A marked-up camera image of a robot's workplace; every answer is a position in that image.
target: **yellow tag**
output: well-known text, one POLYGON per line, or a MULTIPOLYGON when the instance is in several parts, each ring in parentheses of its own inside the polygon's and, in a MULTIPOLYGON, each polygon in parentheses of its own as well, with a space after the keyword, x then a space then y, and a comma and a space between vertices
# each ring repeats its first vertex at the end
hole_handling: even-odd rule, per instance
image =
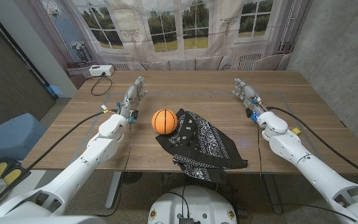
POLYGON ((301 133, 301 131, 298 128, 292 129, 292 132, 296 135, 299 135, 301 133))

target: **orange ball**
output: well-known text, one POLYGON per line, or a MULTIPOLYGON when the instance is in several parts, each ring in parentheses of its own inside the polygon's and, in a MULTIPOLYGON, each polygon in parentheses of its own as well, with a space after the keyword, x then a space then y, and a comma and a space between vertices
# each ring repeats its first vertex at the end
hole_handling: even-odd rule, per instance
POLYGON ((154 130, 160 134, 169 134, 177 128, 177 115, 171 110, 159 110, 152 118, 154 130))

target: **wooden table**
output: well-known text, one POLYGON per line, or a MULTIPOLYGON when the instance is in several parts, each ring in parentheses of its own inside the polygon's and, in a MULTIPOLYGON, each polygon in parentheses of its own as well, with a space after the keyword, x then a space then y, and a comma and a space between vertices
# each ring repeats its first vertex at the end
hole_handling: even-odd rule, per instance
MULTIPOLYGON (((358 164, 358 140, 340 122, 329 106, 313 90, 298 72, 291 71, 115 71, 113 88, 109 95, 93 96, 91 87, 95 81, 87 81, 60 113, 30 154, 24 159, 27 167, 45 152, 57 139, 82 119, 101 111, 101 105, 116 108, 128 87, 142 75, 145 78, 146 95, 139 106, 139 119, 129 128, 116 155, 99 169, 123 170, 131 139, 131 155, 126 171, 181 172, 173 165, 172 155, 165 152, 155 140, 157 133, 151 125, 153 114, 159 109, 177 112, 180 108, 195 112, 229 136, 243 159, 248 159, 245 169, 228 170, 228 173, 259 172, 257 128, 246 117, 245 106, 234 96, 234 78, 240 78, 257 90, 265 106, 276 106, 293 112, 308 124, 326 142, 358 164)), ((95 92, 103 92, 109 82, 103 81, 95 92)), ((331 152, 309 131, 293 118, 274 111, 283 118, 289 128, 299 128, 305 147, 320 157, 338 173, 358 174, 358 170, 331 152)), ((87 142, 98 132, 99 125, 109 118, 103 114, 91 119, 67 136, 35 169, 62 170, 73 158, 79 156, 87 142)), ((275 155, 268 142, 260 137, 263 172, 292 174, 298 171, 287 161, 275 155)))

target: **black bandana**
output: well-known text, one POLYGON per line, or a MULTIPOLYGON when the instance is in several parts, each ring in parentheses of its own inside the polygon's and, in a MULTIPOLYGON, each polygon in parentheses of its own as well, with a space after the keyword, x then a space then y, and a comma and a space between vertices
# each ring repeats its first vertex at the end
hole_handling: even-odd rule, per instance
POLYGON ((180 109, 174 132, 159 135, 156 140, 171 155, 173 163, 190 177, 225 184, 223 169, 247 167, 234 141, 200 115, 180 109))

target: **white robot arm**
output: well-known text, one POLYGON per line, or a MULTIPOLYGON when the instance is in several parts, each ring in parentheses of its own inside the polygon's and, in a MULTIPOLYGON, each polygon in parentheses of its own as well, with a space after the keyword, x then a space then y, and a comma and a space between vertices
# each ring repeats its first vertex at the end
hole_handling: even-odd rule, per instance
POLYGON ((72 162, 49 184, 18 195, 0 206, 0 217, 51 217, 63 215, 68 203, 84 185, 92 172, 100 164, 109 160, 117 152, 124 138, 131 113, 136 110, 141 99, 144 78, 139 77, 129 87, 119 114, 113 114, 100 127, 99 132, 89 140, 87 148, 77 160, 72 162))
MULTIPOLYGON (((258 93, 251 86, 238 78, 235 79, 235 84, 239 92, 233 93, 244 102, 250 118, 261 128, 265 128, 262 136, 269 142, 272 151, 291 162, 333 210, 353 218, 358 223, 358 184, 346 180, 312 155, 302 145, 300 138, 288 130, 283 119, 265 109, 258 93)), ((355 223, 344 216, 337 217, 342 223, 355 223)))

